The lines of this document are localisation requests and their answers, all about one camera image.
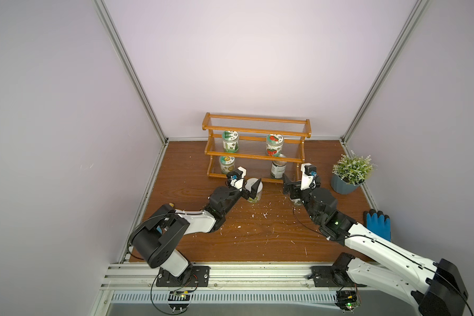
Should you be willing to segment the metal can green label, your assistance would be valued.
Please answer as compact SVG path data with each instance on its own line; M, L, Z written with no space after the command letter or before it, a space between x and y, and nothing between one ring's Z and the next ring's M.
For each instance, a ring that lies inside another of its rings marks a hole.
M284 155L279 155L280 160L272 161L271 165L271 177L273 179L281 179L287 168L287 162L283 161Z

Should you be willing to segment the strawberry seed jar red label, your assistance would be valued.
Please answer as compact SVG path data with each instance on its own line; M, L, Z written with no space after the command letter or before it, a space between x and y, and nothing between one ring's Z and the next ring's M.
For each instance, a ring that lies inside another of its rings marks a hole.
M266 138L267 155L278 157L283 150L284 137L281 134L268 134Z

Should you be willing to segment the mimosa seed jar green label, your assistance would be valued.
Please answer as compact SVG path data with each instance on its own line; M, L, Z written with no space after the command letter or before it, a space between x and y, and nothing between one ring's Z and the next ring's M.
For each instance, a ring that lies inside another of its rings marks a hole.
M239 149L239 134L237 131L225 130L222 133L223 149L227 153L236 153Z

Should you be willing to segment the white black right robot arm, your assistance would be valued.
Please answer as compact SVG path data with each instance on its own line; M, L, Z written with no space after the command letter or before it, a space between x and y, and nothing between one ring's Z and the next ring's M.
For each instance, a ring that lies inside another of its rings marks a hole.
M380 290L408 303L420 315L463 315L471 310L467 289L453 263L413 254L342 213L333 195L317 183L315 171L296 182L283 176L283 193L302 202L328 241L378 263L374 266L353 255L341 254L332 268L342 287L361 284Z

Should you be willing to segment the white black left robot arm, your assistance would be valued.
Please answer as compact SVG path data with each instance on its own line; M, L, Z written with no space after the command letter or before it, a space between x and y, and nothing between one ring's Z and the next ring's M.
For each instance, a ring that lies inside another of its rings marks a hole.
M170 204L162 205L152 216L131 233L132 246L151 267L168 272L177 283L186 284L193 275L193 265L176 249L185 235L214 233L226 221L227 214L239 199L254 199L261 179L246 188L245 179L231 176L226 186L220 186L209 196L208 204L200 211L182 211Z

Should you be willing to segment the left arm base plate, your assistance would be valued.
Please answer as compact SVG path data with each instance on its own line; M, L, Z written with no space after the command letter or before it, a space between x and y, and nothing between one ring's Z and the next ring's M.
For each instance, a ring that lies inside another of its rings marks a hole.
M155 285L158 288L208 287L210 270L210 266L206 265L189 265L179 276L174 276L166 269L160 268Z

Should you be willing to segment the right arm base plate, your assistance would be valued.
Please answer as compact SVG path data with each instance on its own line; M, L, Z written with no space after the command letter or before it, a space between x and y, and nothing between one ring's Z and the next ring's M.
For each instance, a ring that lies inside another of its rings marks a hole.
M348 265L353 259L356 259L354 255L341 253L330 266L312 266L311 273L306 276L306 279L312 280L315 287L353 287L355 282L347 273Z

